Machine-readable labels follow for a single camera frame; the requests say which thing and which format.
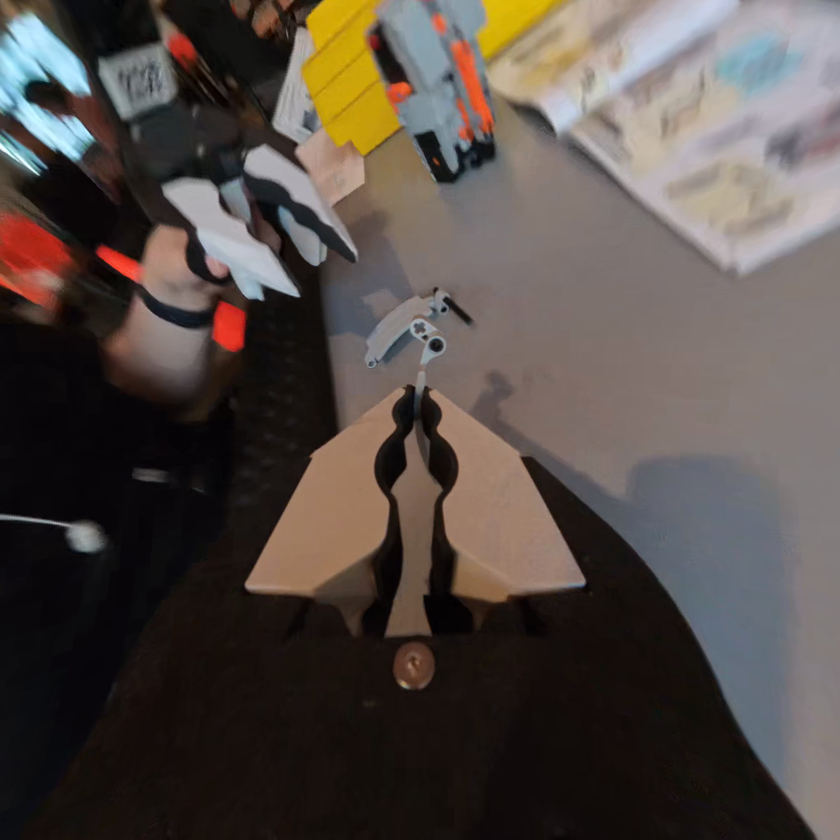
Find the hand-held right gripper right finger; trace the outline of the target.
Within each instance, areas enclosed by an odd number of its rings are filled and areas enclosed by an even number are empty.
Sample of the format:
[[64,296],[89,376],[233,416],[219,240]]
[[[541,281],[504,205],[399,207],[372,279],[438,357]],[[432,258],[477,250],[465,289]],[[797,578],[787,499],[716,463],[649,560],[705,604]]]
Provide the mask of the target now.
[[515,448],[428,387],[423,435],[438,485],[423,599],[431,627],[475,627],[498,604],[585,587]]

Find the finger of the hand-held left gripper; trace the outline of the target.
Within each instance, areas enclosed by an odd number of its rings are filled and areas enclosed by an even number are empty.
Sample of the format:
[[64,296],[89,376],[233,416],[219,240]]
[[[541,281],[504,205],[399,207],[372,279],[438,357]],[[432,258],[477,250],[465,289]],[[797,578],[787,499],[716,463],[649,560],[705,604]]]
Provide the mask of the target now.
[[299,298],[301,291],[274,251],[254,233],[254,215],[245,178],[219,184],[196,177],[179,177],[162,184],[162,194],[189,223],[187,264],[204,277],[206,258],[227,268],[238,291],[263,301],[265,291]]
[[332,250],[358,259],[347,228],[305,170],[262,144],[245,154],[245,183],[258,203],[276,209],[277,220],[299,255],[319,266]]

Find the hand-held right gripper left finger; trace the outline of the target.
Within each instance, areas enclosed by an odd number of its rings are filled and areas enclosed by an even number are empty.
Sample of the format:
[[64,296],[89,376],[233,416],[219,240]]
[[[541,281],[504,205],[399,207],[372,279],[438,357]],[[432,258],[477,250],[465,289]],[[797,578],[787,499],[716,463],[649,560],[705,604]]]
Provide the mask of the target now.
[[397,389],[312,454],[246,591],[334,606],[353,635],[384,636],[403,571],[403,472]]

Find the grey curved panel piece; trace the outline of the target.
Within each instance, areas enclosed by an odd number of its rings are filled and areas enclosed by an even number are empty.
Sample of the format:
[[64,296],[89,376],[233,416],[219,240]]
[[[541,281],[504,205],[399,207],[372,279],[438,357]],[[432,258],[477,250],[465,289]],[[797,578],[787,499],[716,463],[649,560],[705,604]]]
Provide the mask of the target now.
[[433,320],[442,315],[432,312],[429,306],[432,296],[411,297],[379,321],[366,340],[364,364],[368,369],[374,369],[381,363],[404,336],[409,336],[424,348],[424,338],[430,337],[432,331],[440,331]]
[[440,331],[432,331],[430,337],[424,338],[424,349],[419,362],[414,384],[413,402],[413,428],[414,437],[417,443],[419,456],[425,468],[428,467],[429,450],[428,440],[424,432],[422,421],[422,404],[427,389],[427,367],[429,363],[446,351],[446,341]]

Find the black axle rod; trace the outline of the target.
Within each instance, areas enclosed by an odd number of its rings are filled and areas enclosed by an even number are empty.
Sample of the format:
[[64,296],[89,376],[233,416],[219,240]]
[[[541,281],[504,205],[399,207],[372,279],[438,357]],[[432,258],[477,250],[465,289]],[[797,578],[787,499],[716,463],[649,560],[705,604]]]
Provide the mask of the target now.
[[463,309],[455,299],[444,289],[435,287],[433,296],[429,299],[429,306],[435,314],[454,313],[467,326],[474,323],[474,319]]

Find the person's left forearm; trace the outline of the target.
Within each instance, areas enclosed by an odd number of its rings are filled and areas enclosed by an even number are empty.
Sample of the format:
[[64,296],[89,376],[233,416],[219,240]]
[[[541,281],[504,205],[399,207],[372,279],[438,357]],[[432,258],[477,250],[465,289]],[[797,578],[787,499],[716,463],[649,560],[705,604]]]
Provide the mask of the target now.
[[186,407],[212,388],[213,322],[184,326],[165,320],[141,297],[99,343],[99,353],[111,384],[151,403]]

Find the person's left hand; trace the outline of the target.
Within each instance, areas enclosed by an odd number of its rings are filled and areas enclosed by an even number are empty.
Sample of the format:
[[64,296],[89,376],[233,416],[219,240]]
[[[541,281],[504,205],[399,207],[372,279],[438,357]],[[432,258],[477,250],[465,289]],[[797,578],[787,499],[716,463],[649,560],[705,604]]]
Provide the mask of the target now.
[[192,240],[183,228],[158,224],[146,240],[141,285],[161,303],[188,312],[215,307],[224,283],[193,272],[187,261]]

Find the pale paper card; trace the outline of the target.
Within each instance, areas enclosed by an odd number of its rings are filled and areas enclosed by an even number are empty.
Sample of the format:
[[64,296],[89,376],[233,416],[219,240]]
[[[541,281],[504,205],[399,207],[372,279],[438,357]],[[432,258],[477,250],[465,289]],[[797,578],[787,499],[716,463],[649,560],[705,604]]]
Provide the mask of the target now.
[[363,155],[351,141],[336,145],[325,128],[301,143],[295,155],[331,207],[365,184]]

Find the white paper sheet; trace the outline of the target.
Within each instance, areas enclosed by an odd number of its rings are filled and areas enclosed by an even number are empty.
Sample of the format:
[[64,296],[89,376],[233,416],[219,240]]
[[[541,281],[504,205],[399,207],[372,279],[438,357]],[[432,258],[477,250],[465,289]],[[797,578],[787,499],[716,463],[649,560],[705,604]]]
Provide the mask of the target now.
[[302,76],[303,66],[314,52],[314,42],[308,30],[298,28],[287,72],[271,118],[272,128],[296,144],[307,142],[322,126]]

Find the stack of yellow plastic bins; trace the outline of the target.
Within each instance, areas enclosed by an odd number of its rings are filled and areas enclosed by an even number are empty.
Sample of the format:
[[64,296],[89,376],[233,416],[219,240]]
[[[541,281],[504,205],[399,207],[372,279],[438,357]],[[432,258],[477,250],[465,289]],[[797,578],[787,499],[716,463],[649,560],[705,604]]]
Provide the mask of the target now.
[[[375,1],[325,1],[308,16],[314,52],[301,75],[330,139],[352,142],[367,155],[401,129],[387,100],[366,32],[375,21]],[[562,1],[485,1],[486,25],[477,36],[486,60],[536,25]]]

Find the black perforated tray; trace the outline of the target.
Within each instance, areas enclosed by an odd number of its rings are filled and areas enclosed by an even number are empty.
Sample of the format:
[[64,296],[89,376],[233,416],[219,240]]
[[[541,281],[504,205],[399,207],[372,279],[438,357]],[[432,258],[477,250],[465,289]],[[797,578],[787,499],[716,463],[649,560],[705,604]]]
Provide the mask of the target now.
[[248,305],[231,397],[234,460],[214,559],[243,585],[316,449],[338,430],[319,270],[294,269],[300,297]]

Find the grey orange robot model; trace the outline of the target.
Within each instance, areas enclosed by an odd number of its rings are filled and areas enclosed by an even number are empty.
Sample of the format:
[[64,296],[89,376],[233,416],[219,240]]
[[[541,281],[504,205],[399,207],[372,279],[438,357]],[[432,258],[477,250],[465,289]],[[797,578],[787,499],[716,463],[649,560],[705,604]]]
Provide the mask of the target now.
[[385,96],[436,183],[496,157],[495,112],[477,41],[480,1],[386,1],[366,41]]

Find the person's black clothing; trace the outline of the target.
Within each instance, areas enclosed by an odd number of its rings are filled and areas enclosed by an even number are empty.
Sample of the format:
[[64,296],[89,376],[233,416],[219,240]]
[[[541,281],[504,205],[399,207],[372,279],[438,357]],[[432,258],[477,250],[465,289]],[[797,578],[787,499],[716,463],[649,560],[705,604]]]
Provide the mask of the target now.
[[1,527],[2,838],[17,838],[87,740],[144,626],[215,538],[233,416],[200,423],[128,395],[95,340],[2,323],[2,514],[91,520],[108,545]]

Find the open instruction booklet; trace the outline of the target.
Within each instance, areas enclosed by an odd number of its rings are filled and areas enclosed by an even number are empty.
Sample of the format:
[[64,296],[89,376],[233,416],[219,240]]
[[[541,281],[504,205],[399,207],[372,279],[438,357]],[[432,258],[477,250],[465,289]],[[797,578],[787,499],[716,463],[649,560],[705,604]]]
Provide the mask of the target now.
[[838,228],[838,2],[567,2],[488,78],[723,270]]

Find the white drawstring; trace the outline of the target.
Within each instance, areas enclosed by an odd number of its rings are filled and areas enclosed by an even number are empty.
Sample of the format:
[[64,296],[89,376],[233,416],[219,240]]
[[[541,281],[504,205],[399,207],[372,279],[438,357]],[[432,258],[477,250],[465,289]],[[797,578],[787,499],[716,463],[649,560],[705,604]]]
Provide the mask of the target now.
[[109,542],[105,531],[91,520],[60,521],[3,513],[1,522],[60,529],[65,533],[70,550],[75,553],[100,553],[106,549]]

